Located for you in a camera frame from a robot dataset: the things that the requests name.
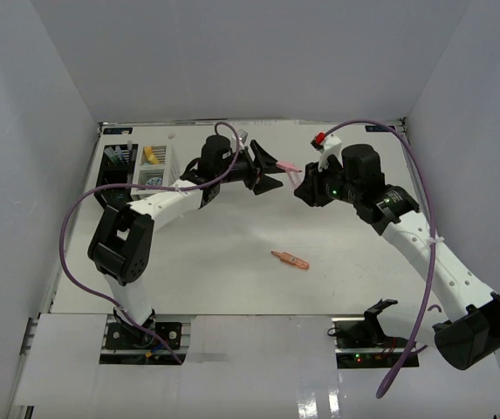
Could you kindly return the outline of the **green gel pen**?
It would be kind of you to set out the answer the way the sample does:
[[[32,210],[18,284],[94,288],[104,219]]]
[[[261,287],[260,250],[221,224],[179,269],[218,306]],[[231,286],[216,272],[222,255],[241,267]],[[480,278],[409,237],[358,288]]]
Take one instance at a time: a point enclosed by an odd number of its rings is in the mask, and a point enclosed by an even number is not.
[[[114,153],[117,155],[117,157],[123,162],[123,163],[126,163],[127,162],[127,158],[124,156],[121,148],[119,146],[116,146],[114,148]]]

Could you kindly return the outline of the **yellow highlighter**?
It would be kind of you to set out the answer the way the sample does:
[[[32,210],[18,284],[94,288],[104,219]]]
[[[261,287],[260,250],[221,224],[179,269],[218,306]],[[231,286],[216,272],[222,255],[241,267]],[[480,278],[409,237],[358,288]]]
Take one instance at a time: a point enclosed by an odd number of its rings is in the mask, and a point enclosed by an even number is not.
[[[150,157],[151,155],[154,155],[153,149],[151,147],[144,147],[143,150],[146,160],[148,161],[147,158]]]

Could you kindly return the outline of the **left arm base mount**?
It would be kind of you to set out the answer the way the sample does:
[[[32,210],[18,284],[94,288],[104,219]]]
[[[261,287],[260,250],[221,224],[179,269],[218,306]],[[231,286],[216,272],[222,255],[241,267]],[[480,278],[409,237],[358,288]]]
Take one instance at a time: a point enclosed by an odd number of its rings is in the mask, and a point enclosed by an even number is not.
[[[108,322],[99,363],[126,366],[177,366],[188,351],[188,324],[157,321],[150,325],[157,338],[117,321]]]

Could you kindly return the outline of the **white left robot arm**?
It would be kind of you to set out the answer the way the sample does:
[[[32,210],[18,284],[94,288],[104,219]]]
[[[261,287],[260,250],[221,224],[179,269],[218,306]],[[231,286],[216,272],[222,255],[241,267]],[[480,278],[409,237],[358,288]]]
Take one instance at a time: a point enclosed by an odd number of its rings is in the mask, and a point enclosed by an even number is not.
[[[218,196],[224,183],[241,182],[258,196],[283,186],[272,178],[280,173],[277,159],[255,140],[238,152],[230,140],[214,134],[202,146],[170,191],[155,193],[131,203],[109,203],[94,233],[87,256],[111,287],[118,303],[115,313],[126,323],[125,338],[144,348],[154,340],[154,315],[147,302],[141,277],[147,269],[154,233]]]

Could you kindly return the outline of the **blue white tape roll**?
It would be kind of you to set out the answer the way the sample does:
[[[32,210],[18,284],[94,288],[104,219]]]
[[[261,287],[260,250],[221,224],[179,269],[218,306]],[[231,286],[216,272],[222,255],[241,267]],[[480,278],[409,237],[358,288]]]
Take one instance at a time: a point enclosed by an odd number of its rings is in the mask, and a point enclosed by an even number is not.
[[[153,176],[153,177],[147,178],[143,189],[144,190],[152,190],[153,187],[161,186],[162,181],[163,181],[163,179],[160,176]]]

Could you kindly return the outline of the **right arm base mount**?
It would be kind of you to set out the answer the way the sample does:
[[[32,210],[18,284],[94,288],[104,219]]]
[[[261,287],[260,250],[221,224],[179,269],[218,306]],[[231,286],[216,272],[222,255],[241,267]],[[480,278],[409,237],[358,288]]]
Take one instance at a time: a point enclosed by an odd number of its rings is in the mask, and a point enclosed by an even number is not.
[[[393,299],[381,299],[362,317],[332,320],[326,334],[333,339],[339,370],[385,369],[398,361],[408,340],[384,333],[378,321],[380,314],[397,304]]]

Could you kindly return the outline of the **black slotted organizer box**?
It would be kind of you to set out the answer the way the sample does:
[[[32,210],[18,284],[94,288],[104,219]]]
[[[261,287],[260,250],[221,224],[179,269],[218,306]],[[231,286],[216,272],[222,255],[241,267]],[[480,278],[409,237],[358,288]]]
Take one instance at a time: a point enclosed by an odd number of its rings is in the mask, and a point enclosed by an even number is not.
[[[114,165],[105,156],[104,150],[106,148],[111,148],[114,150],[116,146],[119,146],[121,148],[124,156],[127,158],[126,163],[123,163],[116,155],[119,163],[117,165]],[[96,186],[99,187],[107,184],[132,183],[137,151],[137,144],[133,144],[133,152],[131,154],[127,152],[127,144],[104,147]],[[94,196],[102,208],[105,208],[108,203],[112,203],[114,201],[127,203],[133,200],[130,188],[104,189],[96,192]]]

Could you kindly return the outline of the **white slotted organizer box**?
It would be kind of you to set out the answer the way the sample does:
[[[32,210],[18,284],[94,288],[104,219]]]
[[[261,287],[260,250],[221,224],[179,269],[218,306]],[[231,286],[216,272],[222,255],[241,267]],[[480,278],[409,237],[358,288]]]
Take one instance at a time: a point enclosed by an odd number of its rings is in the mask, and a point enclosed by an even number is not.
[[[146,160],[144,147],[153,149],[154,155],[160,161],[158,165],[151,164]],[[163,179],[162,186],[169,187],[180,177],[180,174],[180,164],[172,145],[142,146],[136,157],[133,177],[133,183],[141,185],[141,188],[133,188],[131,196],[134,200],[140,200],[157,193],[157,190],[154,189],[143,189],[147,178],[160,176]]]

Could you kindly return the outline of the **pink highlighter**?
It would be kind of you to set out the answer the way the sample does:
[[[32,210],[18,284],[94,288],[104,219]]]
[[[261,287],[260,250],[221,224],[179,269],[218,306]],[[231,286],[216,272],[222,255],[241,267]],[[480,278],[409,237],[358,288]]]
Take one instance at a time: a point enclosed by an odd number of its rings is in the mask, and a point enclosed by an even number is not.
[[[292,163],[286,161],[277,161],[277,168],[281,169],[288,176],[291,186],[296,189],[302,182],[300,174],[302,170]]]

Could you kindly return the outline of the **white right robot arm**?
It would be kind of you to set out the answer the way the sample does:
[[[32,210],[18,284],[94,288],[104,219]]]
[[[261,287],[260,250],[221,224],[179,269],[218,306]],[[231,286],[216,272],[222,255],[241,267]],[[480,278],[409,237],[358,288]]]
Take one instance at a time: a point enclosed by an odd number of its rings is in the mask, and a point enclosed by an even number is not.
[[[426,313],[416,335],[466,370],[500,348],[500,294],[478,279],[439,238],[429,235],[418,202],[386,183],[380,155],[367,144],[319,147],[294,195],[310,207],[341,201],[391,244],[431,285],[439,313]]]

